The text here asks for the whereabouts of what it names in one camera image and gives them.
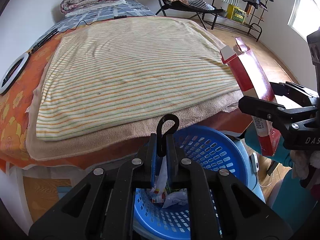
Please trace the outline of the gloved right hand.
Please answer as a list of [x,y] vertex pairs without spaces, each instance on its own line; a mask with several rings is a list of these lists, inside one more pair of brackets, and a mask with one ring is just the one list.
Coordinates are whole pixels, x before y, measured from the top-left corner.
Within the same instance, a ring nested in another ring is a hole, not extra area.
[[290,157],[293,161],[292,178],[306,179],[309,175],[310,165],[319,168],[319,151],[292,150]]

